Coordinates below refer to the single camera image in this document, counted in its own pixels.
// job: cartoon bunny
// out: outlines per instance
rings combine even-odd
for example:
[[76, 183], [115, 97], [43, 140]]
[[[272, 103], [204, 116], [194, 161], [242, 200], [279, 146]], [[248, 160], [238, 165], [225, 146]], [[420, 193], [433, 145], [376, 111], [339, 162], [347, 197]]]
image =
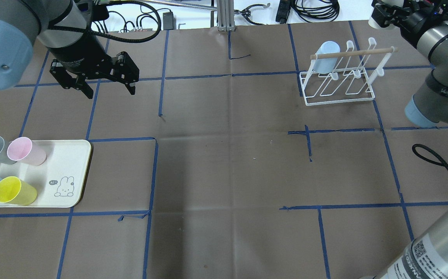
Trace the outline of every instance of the cartoon bunny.
[[54, 196], [73, 196], [74, 195], [74, 177], [62, 177], [57, 193]]

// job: wooden dowel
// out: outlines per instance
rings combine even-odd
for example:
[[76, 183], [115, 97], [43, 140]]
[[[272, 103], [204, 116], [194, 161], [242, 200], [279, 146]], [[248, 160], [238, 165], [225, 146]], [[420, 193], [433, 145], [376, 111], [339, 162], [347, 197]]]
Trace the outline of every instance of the wooden dowel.
[[348, 57], [348, 56], [358, 56], [358, 55], [370, 55], [379, 53], [390, 53], [397, 52], [399, 48], [394, 46], [385, 49], [373, 49], [373, 50], [359, 50], [359, 51], [347, 51], [338, 53], [326, 53], [326, 54], [312, 54], [310, 59], [324, 59], [324, 58], [338, 58], [338, 57]]

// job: qr code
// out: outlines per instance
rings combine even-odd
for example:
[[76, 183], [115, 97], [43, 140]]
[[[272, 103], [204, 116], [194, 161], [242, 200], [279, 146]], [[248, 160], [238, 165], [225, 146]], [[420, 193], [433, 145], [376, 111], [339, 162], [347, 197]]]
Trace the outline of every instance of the qr code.
[[421, 240], [414, 246], [415, 257], [420, 258], [420, 257], [422, 257], [422, 255], [424, 255], [426, 253], [427, 253], [426, 248], [424, 247], [424, 244], [422, 243], [422, 240]]

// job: power adapter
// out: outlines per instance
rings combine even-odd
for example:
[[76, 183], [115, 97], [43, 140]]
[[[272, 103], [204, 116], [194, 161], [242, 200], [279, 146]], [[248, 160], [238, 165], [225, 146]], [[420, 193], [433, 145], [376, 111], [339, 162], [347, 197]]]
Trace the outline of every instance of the power adapter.
[[291, 9], [291, 0], [280, 0], [279, 7], [277, 7], [276, 22], [280, 24], [288, 21], [289, 11]]
[[162, 26], [164, 30], [176, 29], [176, 17], [171, 11], [162, 14]]

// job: white tray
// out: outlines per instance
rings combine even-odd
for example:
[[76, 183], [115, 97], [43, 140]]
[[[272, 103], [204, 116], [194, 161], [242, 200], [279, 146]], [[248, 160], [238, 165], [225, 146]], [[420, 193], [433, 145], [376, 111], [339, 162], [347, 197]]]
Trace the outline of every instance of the white tray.
[[0, 163], [0, 177], [17, 176], [35, 187], [38, 196], [30, 205], [0, 203], [0, 208], [70, 208], [78, 203], [90, 162], [91, 144], [85, 140], [33, 141], [47, 152], [39, 166]]

